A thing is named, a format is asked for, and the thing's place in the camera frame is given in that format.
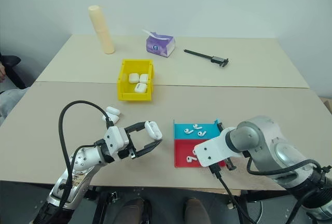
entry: table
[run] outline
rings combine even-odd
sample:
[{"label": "table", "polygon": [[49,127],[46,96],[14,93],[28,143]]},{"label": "table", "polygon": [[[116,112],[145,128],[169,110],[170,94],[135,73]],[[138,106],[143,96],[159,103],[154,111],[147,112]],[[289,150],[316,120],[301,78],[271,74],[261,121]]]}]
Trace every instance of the table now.
[{"label": "table", "polygon": [[[158,186],[219,189],[209,169],[174,168],[173,120],[213,122],[226,127],[256,115],[279,123],[283,134],[310,158],[330,164],[332,115],[310,89],[155,86],[152,102],[117,101],[116,85],[108,83],[36,82],[0,127],[1,180],[53,184],[65,168],[58,139],[58,117],[74,100],[92,101],[101,107],[121,109],[118,126],[154,120],[163,132],[162,143],[151,153],[110,164],[92,180],[93,185]],[[102,138],[105,125],[94,108],[77,105],[64,119],[68,152]],[[149,143],[144,132],[134,133],[138,147]],[[232,189],[280,190],[265,177],[245,171],[246,160],[234,159],[235,171],[223,169]]]},{"label": "table", "polygon": [[[72,35],[37,81],[116,83],[122,59],[153,59],[155,85],[308,88],[276,39],[176,37],[170,57],[146,52],[146,36],[114,36],[104,54],[95,35]],[[193,50],[229,58],[220,68]]]}]

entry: white wall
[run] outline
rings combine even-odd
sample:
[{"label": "white wall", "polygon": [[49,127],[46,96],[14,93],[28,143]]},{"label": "white wall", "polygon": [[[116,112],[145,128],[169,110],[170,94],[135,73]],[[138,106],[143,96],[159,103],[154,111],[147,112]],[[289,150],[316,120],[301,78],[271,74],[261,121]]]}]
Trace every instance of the white wall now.
[{"label": "white wall", "polygon": [[93,33],[87,7],[104,7],[113,34],[277,37],[310,86],[332,97],[332,0],[0,0],[0,48],[29,82],[71,33]]}]

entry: chair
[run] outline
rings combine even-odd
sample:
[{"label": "chair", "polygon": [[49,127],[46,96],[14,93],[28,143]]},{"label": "chair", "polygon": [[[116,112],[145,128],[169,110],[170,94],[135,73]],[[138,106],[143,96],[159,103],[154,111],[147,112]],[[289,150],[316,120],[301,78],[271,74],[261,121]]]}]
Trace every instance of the chair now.
[{"label": "chair", "polygon": [[26,88],[22,79],[13,69],[13,67],[21,62],[21,59],[15,55],[1,55],[0,53],[0,61],[5,67],[6,75],[14,83],[14,85],[19,89]]}]

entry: yellow plastic container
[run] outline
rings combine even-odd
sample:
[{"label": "yellow plastic container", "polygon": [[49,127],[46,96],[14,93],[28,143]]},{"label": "yellow plastic container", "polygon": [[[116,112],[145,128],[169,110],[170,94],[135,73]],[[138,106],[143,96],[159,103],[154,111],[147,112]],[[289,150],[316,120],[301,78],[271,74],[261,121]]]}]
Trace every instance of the yellow plastic container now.
[{"label": "yellow plastic container", "polygon": [[[129,74],[148,74],[147,89],[145,93],[134,91],[136,84],[128,82]],[[120,101],[151,101],[153,85],[154,65],[152,60],[123,60],[118,78],[118,99]]]}]

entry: purple tissue box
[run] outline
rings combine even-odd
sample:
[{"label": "purple tissue box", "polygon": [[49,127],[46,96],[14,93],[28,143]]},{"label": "purple tissue box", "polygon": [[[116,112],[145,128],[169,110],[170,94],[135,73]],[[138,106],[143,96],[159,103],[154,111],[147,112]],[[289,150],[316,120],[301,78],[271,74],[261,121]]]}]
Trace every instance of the purple tissue box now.
[{"label": "purple tissue box", "polygon": [[158,35],[151,32],[154,37],[149,36],[146,39],[146,51],[158,54],[163,57],[169,57],[175,48],[175,39],[173,36]]}]

